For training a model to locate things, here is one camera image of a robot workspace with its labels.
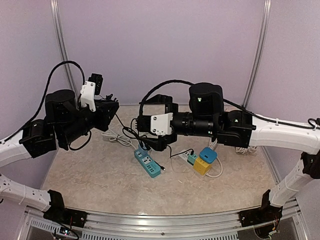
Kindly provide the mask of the white power strip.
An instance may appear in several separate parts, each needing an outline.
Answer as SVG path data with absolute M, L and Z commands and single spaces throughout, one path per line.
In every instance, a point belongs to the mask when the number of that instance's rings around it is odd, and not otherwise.
M 193 165 L 189 164 L 187 162 L 187 158 L 189 154 L 196 154 L 192 149 L 189 150 L 183 150 L 181 154 L 177 155 L 179 158 L 182 159 L 182 161 L 184 162 L 184 164 L 191 169 L 191 171 L 199 178 L 204 178 L 205 175 L 200 175 L 199 173 L 197 173 L 194 169 L 193 169 Z

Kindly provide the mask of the teal power strip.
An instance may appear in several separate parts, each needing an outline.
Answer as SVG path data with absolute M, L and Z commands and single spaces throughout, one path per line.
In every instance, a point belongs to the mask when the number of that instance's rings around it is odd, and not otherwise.
M 134 157 L 151 178 L 155 178 L 161 174 L 161 167 L 151 158 L 149 153 L 142 155 L 138 149 L 136 149 L 134 151 Z

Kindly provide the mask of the teal USB charger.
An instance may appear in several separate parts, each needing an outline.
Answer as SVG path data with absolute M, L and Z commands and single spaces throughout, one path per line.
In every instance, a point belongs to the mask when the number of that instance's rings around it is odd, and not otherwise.
M 188 157 L 187 157 L 187 162 L 190 164 L 190 165 L 194 165 L 195 164 L 195 161 L 196 161 L 196 159 L 198 158 L 198 156 L 195 154 L 195 153 L 193 153 L 193 154 L 189 154 L 188 155 Z

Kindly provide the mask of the yellow cube socket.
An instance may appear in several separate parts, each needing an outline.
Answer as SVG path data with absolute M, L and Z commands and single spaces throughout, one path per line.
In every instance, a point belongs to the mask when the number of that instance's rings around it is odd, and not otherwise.
M 211 169 L 211 167 L 211 163 L 207 163 L 200 157 L 197 157 L 193 164 L 193 169 L 202 176 L 204 176 Z

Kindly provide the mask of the blue rounded charger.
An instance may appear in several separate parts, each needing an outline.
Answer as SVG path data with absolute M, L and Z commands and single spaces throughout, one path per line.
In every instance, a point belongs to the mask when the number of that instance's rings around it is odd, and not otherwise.
M 199 157 L 207 164 L 212 164 L 218 157 L 218 154 L 210 147 L 205 147 L 199 153 Z

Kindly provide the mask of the light blue charger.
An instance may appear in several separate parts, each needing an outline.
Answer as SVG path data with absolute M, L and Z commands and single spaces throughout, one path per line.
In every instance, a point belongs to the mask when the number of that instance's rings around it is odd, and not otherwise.
M 146 154 L 148 154 L 148 150 L 145 149 L 144 147 L 141 147 L 140 144 L 138 145 L 138 151 L 139 151 L 139 153 L 140 153 L 141 155 L 146 155 Z

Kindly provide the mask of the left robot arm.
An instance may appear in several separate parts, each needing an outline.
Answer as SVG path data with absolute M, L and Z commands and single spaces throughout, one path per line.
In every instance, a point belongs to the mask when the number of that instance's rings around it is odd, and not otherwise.
M 35 115 L 12 135 L 0 141 L 2 167 L 19 160 L 35 159 L 57 149 L 79 151 L 71 144 L 82 136 L 92 136 L 92 129 L 106 132 L 119 109 L 111 95 L 96 99 L 101 92 L 103 76 L 93 73 L 82 80 L 80 94 L 71 89 L 44 92 L 40 107 L 45 117 Z M 63 196 L 55 190 L 35 189 L 0 176 L 0 198 L 37 209 L 47 220 L 83 226 L 87 213 L 65 207 Z

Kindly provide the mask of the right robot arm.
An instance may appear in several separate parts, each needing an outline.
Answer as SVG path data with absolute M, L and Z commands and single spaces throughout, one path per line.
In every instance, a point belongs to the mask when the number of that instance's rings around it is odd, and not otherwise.
M 241 225 L 248 227 L 282 218 L 284 204 L 304 186 L 320 177 L 320 120 L 309 118 L 306 123 L 264 117 L 235 105 L 225 111 L 227 102 L 222 87 L 209 82 L 189 83 L 188 112 L 180 112 L 171 96 L 156 94 L 151 89 L 139 106 L 164 105 L 160 115 L 137 117 L 137 130 L 150 137 L 141 141 L 155 151 L 163 151 L 179 135 L 208 137 L 218 144 L 231 147 L 278 147 L 301 151 L 295 167 L 272 189 L 267 190 L 257 208 L 239 213 Z

